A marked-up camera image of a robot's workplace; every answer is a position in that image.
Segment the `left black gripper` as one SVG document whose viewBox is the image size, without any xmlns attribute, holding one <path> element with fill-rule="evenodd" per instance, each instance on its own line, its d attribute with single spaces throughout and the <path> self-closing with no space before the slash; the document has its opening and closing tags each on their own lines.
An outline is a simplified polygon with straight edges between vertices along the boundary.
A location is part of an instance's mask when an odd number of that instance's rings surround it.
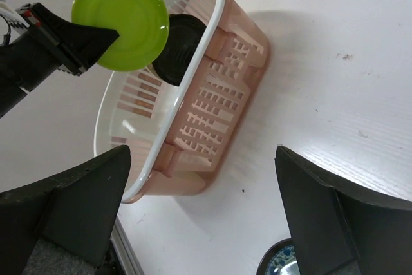
<svg viewBox="0 0 412 275">
<path fill-rule="evenodd" d="M 41 3 L 23 5 L 17 13 L 29 27 L 1 46 L 1 116 L 55 70 L 82 75 L 120 37 L 114 29 L 71 23 Z"/>
</svg>

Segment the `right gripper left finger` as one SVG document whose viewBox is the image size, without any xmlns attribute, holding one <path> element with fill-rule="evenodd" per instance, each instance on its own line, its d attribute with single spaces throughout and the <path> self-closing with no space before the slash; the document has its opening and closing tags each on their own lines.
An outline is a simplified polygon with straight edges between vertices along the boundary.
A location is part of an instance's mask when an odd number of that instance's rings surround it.
<svg viewBox="0 0 412 275">
<path fill-rule="evenodd" d="M 94 274 L 105 260 L 131 168 L 117 146 L 1 193 L 1 274 Z"/>
</svg>

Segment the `black plate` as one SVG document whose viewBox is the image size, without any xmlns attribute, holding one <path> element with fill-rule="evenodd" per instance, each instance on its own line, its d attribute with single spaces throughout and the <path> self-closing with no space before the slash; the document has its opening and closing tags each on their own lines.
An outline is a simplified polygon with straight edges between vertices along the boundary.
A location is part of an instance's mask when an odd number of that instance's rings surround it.
<svg viewBox="0 0 412 275">
<path fill-rule="evenodd" d="M 179 86 L 200 43 L 206 25 L 189 14 L 169 16 L 169 36 L 160 55 L 152 62 L 157 76 Z"/>
</svg>

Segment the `green plate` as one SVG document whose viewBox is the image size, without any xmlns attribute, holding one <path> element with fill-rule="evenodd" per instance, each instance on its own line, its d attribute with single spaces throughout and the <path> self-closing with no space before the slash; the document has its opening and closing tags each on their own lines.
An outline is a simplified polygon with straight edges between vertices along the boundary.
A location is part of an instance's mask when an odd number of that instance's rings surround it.
<svg viewBox="0 0 412 275">
<path fill-rule="evenodd" d="M 151 64 L 169 36 L 164 0 L 74 0 L 71 20 L 118 32 L 119 37 L 97 62 L 114 71 L 134 71 Z"/>
</svg>

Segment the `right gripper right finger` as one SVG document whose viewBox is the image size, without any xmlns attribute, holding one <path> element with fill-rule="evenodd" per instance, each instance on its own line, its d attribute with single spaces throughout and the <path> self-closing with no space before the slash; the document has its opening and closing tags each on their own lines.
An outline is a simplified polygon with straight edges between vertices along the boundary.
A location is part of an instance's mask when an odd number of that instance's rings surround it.
<svg viewBox="0 0 412 275">
<path fill-rule="evenodd" d="M 285 146 L 276 176 L 301 274 L 411 274 L 411 202 L 335 175 Z"/>
</svg>

